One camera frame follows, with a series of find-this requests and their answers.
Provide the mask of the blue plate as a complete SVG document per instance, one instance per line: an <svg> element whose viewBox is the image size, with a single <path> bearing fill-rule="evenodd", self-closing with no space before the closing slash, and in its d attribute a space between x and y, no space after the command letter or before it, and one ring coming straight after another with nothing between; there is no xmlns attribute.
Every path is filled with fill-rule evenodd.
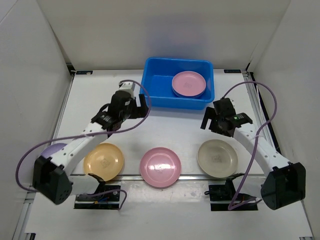
<svg viewBox="0 0 320 240"><path fill-rule="evenodd" d="M205 90L204 90L204 91L202 91L201 93L199 93L197 95L188 96L188 95L182 95L182 94L178 93L177 91L175 91L174 89L172 89L172 91L176 96L178 96L180 98L194 98L194 99L199 98L205 92Z"/></svg>

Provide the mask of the pink plate back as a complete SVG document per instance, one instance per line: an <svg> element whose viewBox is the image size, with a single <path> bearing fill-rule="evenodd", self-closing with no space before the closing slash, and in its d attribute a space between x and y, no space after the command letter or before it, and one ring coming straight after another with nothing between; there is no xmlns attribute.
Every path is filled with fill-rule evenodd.
<svg viewBox="0 0 320 240"><path fill-rule="evenodd" d="M194 71L182 71L176 74L171 85L176 95L187 98L200 96L207 87L204 77Z"/></svg>

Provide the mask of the pink plate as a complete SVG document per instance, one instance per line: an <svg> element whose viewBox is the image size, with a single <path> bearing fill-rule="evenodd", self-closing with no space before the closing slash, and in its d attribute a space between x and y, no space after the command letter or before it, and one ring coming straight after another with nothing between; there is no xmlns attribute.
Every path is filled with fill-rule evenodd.
<svg viewBox="0 0 320 240"><path fill-rule="evenodd" d="M182 164L178 155L169 148L155 147L140 160L139 172L143 180L158 189L173 185L180 177Z"/></svg>
<svg viewBox="0 0 320 240"><path fill-rule="evenodd" d="M204 77L194 71L182 71L176 74L171 85L176 95L187 98L200 96L207 87Z"/></svg>

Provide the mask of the cream plate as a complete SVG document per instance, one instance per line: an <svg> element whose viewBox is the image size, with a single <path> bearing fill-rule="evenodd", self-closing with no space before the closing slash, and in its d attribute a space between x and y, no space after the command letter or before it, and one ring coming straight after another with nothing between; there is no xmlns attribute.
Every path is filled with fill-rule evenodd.
<svg viewBox="0 0 320 240"><path fill-rule="evenodd" d="M205 141L197 152L200 168L214 178L227 178L238 168L238 156L234 148L225 141L212 139Z"/></svg>

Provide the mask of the pink plate front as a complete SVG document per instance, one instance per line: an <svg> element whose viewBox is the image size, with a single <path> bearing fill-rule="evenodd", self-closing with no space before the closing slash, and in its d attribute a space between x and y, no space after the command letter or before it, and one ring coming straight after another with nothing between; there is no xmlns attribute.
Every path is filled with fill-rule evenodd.
<svg viewBox="0 0 320 240"><path fill-rule="evenodd" d="M158 189L173 185L180 177L182 164L178 155L169 148L155 147L140 160L139 172L143 180Z"/></svg>

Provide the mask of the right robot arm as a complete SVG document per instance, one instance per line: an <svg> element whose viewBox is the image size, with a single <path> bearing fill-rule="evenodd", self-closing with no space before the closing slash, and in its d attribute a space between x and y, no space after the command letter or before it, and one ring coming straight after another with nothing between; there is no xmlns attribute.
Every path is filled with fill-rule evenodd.
<svg viewBox="0 0 320 240"><path fill-rule="evenodd" d="M250 163L257 162L265 181L249 178L249 170L227 177L224 193L231 200L228 210L239 208L255 199L272 210L301 201L306 196L306 169L282 156L260 136L257 126L245 113L236 113L229 98L222 98L207 107L201 129L234 138L250 154Z"/></svg>

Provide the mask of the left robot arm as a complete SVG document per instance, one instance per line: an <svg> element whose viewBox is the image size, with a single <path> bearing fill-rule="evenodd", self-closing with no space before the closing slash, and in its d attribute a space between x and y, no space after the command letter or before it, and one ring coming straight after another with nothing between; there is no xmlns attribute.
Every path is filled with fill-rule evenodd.
<svg viewBox="0 0 320 240"><path fill-rule="evenodd" d="M131 93L118 90L111 102L100 108L83 130L83 134L54 154L39 156L34 162L32 186L55 205L63 203L71 195L87 195L100 200L105 195L105 180L96 173L73 175L76 166L97 145L112 134L121 133L121 125L127 119L145 120L151 103L144 94L139 95L140 106Z"/></svg>

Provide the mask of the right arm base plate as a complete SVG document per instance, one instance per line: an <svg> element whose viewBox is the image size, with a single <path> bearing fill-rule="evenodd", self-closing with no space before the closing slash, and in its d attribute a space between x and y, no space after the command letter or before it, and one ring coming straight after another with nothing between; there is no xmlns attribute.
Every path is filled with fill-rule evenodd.
<svg viewBox="0 0 320 240"><path fill-rule="evenodd" d="M209 197L210 200L210 210L212 212L228 212L229 203L232 197L228 195L227 189L223 184L212 184L208 186L208 190L204 192L205 196ZM233 209L233 211L257 211L257 202L251 201L240 207Z"/></svg>

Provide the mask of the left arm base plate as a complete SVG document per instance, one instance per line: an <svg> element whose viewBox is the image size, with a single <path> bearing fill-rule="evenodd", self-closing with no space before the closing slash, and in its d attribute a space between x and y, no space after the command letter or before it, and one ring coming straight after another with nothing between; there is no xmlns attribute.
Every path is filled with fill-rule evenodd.
<svg viewBox="0 0 320 240"><path fill-rule="evenodd" d="M111 191L99 196L77 195L73 208L76 210L118 210L120 208L120 185L107 184L102 192Z"/></svg>

